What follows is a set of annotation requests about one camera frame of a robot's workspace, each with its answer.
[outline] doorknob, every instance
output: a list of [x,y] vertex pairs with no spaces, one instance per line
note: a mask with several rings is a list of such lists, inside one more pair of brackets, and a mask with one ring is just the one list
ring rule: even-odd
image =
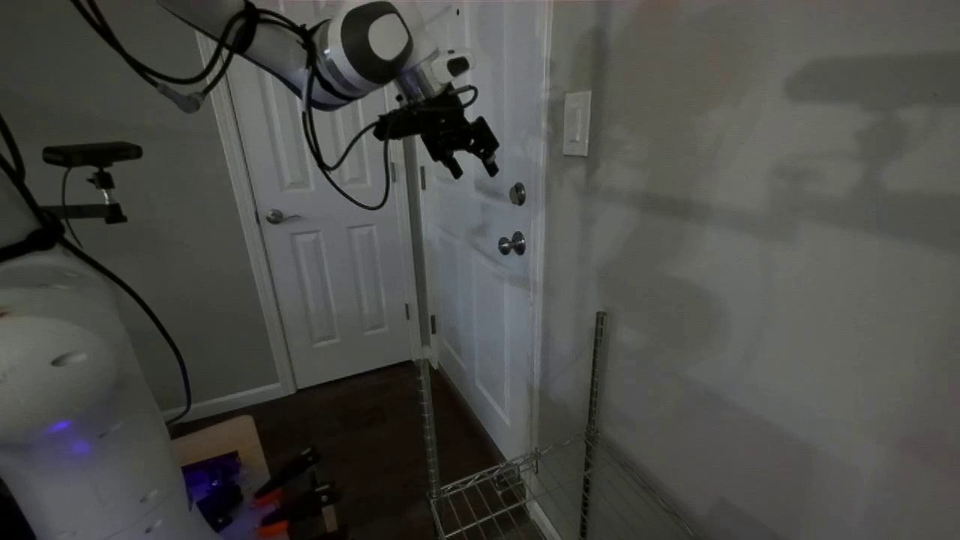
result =
[[523,231],[516,231],[514,238],[501,238],[497,243],[501,254],[525,254],[529,253],[529,241],[523,238]]
[[509,202],[514,202],[516,206],[529,203],[529,186],[514,184],[514,186],[509,186]]
[[269,209],[263,220],[266,220],[269,225],[289,221],[289,215],[286,215],[282,209]]

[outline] metal shelf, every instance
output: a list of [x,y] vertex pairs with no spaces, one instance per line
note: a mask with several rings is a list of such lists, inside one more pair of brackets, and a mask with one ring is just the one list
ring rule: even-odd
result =
[[541,529],[529,516],[533,492],[532,487],[525,487],[525,472],[529,461],[501,461],[496,468],[440,487],[430,502],[437,537],[543,540]]

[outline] white door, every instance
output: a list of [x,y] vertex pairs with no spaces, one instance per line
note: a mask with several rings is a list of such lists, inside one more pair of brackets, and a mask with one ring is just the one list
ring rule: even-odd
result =
[[[427,245],[437,313],[437,357],[503,455],[529,450],[536,392],[541,192],[546,120],[546,4],[454,4],[446,33],[470,60],[470,108],[501,140],[497,177],[462,157],[464,177],[427,173]],[[509,202],[523,184],[525,203]]]
[[[296,22],[318,22],[321,4],[261,4]],[[340,197],[318,173],[300,133],[300,99],[266,71],[236,60],[226,81],[256,192],[296,387],[411,359],[411,238],[404,184],[391,154],[394,195],[377,214]],[[336,113],[316,112],[328,161],[384,112],[384,94]],[[333,177],[360,202],[384,190],[380,140],[357,143]]]

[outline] red object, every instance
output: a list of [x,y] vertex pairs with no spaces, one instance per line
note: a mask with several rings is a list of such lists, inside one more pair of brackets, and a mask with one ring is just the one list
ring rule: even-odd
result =
[[256,511],[274,514],[286,502],[286,490],[263,492],[253,498]]
[[289,540],[289,537],[290,537],[289,523],[269,523],[269,524],[258,529],[258,540]]

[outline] light switch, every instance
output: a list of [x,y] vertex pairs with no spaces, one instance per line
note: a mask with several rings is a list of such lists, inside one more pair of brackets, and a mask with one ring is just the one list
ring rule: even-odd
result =
[[590,154],[590,90],[563,95],[563,157]]

